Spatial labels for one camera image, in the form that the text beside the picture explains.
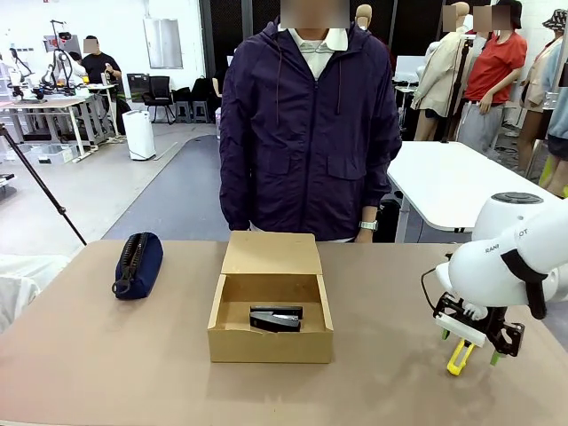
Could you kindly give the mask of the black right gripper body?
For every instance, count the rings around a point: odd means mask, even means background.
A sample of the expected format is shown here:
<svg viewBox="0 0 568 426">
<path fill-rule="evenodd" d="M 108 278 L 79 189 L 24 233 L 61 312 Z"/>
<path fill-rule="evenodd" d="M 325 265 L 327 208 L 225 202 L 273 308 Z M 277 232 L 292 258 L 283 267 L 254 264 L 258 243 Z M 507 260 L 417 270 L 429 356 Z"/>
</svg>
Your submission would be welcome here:
<svg viewBox="0 0 568 426">
<path fill-rule="evenodd" d="M 484 334 L 501 328 L 506 312 L 505 308 L 478 306 L 463 299 L 451 302 L 448 307 L 454 311 L 450 314 L 452 318 Z"/>
</svg>

